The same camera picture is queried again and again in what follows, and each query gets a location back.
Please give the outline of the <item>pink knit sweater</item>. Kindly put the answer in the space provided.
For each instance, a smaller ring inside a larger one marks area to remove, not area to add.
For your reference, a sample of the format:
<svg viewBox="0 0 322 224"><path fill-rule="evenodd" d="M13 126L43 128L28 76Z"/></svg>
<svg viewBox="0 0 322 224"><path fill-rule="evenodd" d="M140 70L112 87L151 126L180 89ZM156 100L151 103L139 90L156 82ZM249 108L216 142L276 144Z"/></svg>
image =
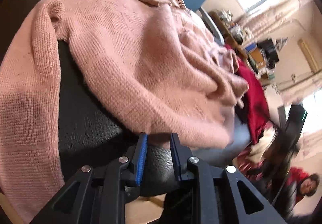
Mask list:
<svg viewBox="0 0 322 224"><path fill-rule="evenodd" d="M41 0L1 64L1 189L29 223L63 185L61 66L68 43L86 85L126 128L176 132L190 148L232 141L246 80L183 0Z"/></svg>

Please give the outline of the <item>person in red jacket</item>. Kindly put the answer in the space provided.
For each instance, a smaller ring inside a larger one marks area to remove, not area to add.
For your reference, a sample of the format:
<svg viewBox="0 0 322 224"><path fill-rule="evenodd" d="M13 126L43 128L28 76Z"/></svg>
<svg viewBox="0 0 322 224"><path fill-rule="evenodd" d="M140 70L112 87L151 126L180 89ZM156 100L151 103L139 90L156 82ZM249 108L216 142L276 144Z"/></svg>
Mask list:
<svg viewBox="0 0 322 224"><path fill-rule="evenodd" d="M318 174L310 175L303 168L290 167L285 177L272 182L272 205L287 220L293 215L293 209L298 202L316 193L319 183Z"/></svg>

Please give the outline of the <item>red garment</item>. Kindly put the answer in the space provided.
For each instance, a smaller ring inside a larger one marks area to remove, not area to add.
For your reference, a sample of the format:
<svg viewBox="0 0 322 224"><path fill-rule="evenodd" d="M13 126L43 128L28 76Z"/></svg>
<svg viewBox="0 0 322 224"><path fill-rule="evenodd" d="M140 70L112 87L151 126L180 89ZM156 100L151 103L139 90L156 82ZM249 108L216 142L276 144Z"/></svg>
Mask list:
<svg viewBox="0 0 322 224"><path fill-rule="evenodd" d="M260 82L240 58L237 60L239 69L235 74L247 81L249 89L242 98L244 107L235 108L234 141L236 146L246 147L259 141L268 125L270 113Z"/></svg>

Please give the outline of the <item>black monitor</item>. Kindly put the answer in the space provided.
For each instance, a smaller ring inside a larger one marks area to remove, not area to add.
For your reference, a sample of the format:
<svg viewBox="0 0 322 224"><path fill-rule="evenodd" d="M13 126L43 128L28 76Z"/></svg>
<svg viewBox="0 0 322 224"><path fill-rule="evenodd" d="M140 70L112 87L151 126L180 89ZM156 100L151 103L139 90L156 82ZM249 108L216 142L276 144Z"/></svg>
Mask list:
<svg viewBox="0 0 322 224"><path fill-rule="evenodd" d="M258 48L261 49L267 59L267 67L274 69L279 62L276 46L271 38L258 42Z"/></svg>

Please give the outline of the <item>middle patterned curtain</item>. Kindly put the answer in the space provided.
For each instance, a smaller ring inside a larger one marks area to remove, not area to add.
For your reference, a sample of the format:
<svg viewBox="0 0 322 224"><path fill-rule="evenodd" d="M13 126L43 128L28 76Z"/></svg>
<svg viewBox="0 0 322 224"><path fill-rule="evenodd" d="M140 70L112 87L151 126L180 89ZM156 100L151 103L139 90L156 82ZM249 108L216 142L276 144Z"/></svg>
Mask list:
<svg viewBox="0 0 322 224"><path fill-rule="evenodd" d="M253 39L259 39L280 27L300 8L313 0L266 0L260 6L244 14L237 22L247 28Z"/></svg>

